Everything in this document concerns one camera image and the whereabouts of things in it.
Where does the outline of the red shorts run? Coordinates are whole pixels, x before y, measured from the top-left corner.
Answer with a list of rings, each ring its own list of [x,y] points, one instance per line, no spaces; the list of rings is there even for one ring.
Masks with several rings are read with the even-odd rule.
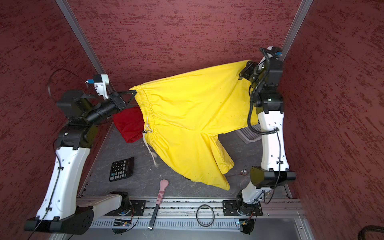
[[[145,122],[140,107],[125,109],[115,114],[113,121],[126,143],[134,143],[143,138]]]

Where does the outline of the yellow shorts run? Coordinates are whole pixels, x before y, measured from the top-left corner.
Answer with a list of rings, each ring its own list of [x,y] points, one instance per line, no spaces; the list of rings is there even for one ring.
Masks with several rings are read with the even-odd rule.
[[[224,64],[133,87],[145,122],[145,140],[176,173],[229,190],[234,162],[219,135],[256,125],[246,61]]]

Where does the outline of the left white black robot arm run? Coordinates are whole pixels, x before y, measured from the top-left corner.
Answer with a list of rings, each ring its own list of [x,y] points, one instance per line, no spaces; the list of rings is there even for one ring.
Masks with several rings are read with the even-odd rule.
[[[99,125],[124,110],[136,91],[113,92],[97,105],[92,95],[82,90],[65,92],[57,106],[68,123],[53,142],[55,165],[44,201],[34,218],[26,220],[24,230],[31,233],[82,235],[92,222],[110,213],[126,216],[134,210],[126,192],[111,192],[104,197],[77,197],[85,162],[98,134]]]

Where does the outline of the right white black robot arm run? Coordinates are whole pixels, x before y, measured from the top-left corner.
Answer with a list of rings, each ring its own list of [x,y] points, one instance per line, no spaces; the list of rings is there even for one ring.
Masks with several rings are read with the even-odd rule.
[[[296,180],[285,154],[283,123],[284,100],[278,92],[283,63],[265,59],[259,64],[248,61],[240,78],[250,81],[248,128],[262,137],[263,156],[260,167],[250,170],[249,184],[239,192],[237,207],[241,214],[250,211],[260,201],[268,204],[266,193]]]

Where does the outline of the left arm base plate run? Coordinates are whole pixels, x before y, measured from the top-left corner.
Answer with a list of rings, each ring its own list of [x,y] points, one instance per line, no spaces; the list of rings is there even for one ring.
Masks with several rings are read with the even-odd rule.
[[[146,208],[145,200],[131,200],[130,205],[128,207],[123,207],[122,209],[118,209],[113,211],[114,215],[117,216],[142,216],[144,214],[144,210]]]

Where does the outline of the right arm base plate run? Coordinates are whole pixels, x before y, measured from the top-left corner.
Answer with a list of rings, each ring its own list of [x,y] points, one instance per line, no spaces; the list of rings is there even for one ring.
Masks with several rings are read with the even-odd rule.
[[[224,216],[263,216],[260,202],[254,204],[246,204],[234,200],[224,200],[222,203]]]

